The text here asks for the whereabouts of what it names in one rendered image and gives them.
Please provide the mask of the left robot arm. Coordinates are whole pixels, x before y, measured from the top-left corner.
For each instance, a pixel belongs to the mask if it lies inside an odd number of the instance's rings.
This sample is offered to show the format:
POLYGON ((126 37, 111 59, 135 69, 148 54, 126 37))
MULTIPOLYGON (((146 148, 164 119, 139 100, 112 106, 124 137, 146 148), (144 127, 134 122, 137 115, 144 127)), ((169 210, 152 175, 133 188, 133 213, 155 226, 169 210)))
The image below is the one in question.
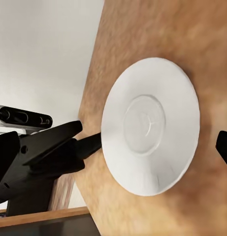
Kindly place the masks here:
POLYGON ((101 133, 74 138, 82 131, 79 120, 52 124, 51 116, 0 105, 0 126, 23 131, 21 149, 0 182, 0 204, 82 170, 84 160, 102 148, 101 133))

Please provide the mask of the saucer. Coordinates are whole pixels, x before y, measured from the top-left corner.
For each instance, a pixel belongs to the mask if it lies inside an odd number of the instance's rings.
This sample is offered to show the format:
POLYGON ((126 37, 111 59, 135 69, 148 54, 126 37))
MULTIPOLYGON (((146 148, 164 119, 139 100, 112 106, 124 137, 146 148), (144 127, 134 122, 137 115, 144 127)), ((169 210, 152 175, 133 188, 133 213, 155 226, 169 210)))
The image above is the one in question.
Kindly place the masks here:
POLYGON ((167 59, 142 59, 121 74, 105 103, 104 158, 127 191, 157 195, 187 171, 199 130, 198 98, 188 75, 167 59))

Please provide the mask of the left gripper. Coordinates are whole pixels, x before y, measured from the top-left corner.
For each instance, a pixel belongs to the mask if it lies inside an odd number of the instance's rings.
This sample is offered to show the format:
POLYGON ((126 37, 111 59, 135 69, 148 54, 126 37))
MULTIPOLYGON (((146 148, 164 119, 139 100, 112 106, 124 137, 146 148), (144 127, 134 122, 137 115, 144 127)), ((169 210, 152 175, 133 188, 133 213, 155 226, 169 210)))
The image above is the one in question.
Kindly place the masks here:
POLYGON ((77 140, 79 120, 36 134, 20 134, 21 149, 7 170, 4 183, 15 193, 27 193, 85 167, 84 160, 102 148, 101 133, 77 140))

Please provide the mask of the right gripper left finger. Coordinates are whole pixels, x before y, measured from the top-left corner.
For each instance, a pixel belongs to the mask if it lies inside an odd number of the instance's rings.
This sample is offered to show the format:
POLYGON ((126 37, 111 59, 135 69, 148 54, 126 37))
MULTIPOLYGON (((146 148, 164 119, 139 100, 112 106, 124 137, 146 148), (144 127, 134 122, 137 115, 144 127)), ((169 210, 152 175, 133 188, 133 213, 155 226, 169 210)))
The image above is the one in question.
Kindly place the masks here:
POLYGON ((0 135, 0 182, 21 149, 16 130, 0 135))

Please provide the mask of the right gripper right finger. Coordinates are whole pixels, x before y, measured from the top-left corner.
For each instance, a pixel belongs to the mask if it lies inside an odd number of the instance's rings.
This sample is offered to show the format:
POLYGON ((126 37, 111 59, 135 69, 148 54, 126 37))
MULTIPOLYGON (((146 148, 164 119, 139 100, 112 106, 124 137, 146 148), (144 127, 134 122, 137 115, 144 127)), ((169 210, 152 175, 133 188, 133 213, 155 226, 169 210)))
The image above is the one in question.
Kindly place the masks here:
POLYGON ((227 132, 220 131, 217 142, 215 144, 215 148, 218 150, 222 158, 227 164, 227 132))

